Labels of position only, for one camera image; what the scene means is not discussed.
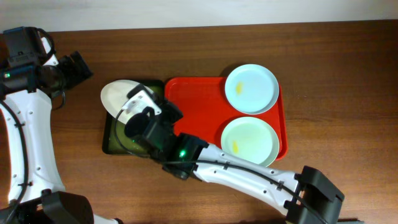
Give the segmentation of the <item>white plate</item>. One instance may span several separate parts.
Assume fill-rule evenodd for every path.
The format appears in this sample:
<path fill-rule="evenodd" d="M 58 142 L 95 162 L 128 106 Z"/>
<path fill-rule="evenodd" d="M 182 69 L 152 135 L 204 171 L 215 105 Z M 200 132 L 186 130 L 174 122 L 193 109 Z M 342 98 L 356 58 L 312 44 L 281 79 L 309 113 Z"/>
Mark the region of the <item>white plate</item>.
<path fill-rule="evenodd" d="M 121 111 L 122 105 L 127 102 L 127 94 L 139 84 L 132 80 L 116 80 L 107 84 L 101 91 L 101 102 L 106 111 L 112 116 L 116 117 Z M 126 124 L 120 114 L 118 121 Z"/>

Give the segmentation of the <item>light green plate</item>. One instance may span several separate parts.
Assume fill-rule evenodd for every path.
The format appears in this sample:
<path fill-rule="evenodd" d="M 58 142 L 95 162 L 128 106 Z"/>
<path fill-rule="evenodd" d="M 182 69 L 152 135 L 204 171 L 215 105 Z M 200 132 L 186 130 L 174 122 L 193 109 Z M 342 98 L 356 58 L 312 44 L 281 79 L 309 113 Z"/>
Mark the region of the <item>light green plate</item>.
<path fill-rule="evenodd" d="M 279 138 L 265 121 L 254 117 L 234 119 L 221 134 L 221 148 L 238 158 L 267 167 L 279 154 Z"/>

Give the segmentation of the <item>light blue plate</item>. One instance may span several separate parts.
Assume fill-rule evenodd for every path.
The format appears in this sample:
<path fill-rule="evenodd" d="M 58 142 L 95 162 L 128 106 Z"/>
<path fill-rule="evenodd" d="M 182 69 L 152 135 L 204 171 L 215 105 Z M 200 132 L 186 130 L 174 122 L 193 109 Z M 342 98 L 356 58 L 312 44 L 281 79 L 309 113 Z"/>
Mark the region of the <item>light blue plate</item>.
<path fill-rule="evenodd" d="M 238 66 L 224 84 L 227 101 L 244 114 L 262 114 L 270 110 L 277 102 L 279 91 L 275 75 L 256 64 Z"/>

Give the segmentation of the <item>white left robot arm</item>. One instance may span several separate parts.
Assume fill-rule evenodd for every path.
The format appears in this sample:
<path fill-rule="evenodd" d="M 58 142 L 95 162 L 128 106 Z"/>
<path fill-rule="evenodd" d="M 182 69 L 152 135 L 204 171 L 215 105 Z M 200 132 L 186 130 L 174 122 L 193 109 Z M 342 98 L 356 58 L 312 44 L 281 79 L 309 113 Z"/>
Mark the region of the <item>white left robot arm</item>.
<path fill-rule="evenodd" d="M 52 98 L 92 76 L 78 52 L 51 51 L 1 70 L 1 112 L 11 161 L 9 205 L 1 223 L 120 223 L 95 215 L 88 199 L 65 191 L 53 149 Z"/>

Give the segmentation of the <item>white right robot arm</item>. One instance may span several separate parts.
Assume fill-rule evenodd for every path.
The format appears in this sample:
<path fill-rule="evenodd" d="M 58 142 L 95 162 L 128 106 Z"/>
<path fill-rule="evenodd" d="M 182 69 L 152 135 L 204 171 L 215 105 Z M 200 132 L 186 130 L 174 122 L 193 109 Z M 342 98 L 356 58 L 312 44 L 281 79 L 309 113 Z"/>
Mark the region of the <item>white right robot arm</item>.
<path fill-rule="evenodd" d="M 129 100 L 121 109 L 134 113 L 126 123 L 126 136 L 176 178 L 195 177 L 238 190 L 278 210 L 286 223 L 337 223 L 345 196 L 319 170 L 305 166 L 297 174 L 270 169 L 196 136 L 175 135 L 172 123 L 182 113 L 166 100 Z"/>

